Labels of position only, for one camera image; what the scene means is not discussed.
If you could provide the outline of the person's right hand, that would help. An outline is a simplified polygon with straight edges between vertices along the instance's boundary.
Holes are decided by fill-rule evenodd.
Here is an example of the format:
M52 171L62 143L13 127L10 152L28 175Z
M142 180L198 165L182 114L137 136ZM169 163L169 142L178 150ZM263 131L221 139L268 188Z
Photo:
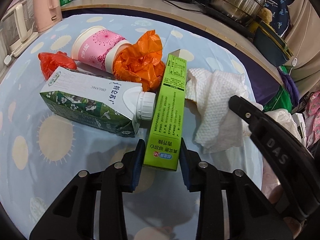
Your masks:
M299 222L298 220L291 217L285 217L284 221L291 230L293 239L296 239L303 230L304 222Z

